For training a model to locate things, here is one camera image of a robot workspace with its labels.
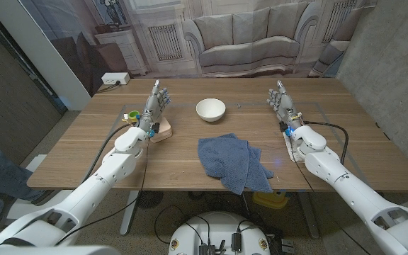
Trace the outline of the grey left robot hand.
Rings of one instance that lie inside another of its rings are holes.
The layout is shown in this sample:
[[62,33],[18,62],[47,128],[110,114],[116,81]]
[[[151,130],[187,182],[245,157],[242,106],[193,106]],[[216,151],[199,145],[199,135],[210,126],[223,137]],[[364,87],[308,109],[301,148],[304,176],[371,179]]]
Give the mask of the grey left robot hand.
[[170,101],[167,88],[160,89],[159,80],[156,80],[138,121],[138,127],[151,132],[153,124],[159,122],[162,112]]

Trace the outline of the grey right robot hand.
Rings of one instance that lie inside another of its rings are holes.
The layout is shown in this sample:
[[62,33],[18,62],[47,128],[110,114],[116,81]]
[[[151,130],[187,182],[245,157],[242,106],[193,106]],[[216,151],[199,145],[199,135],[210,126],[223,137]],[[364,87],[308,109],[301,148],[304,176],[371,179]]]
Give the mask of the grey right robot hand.
[[302,115],[297,111],[281,80],[278,80],[276,84],[278,89],[270,89],[268,91],[269,98],[266,101],[272,107],[277,119],[279,119],[280,131],[289,130],[293,132],[303,126]]

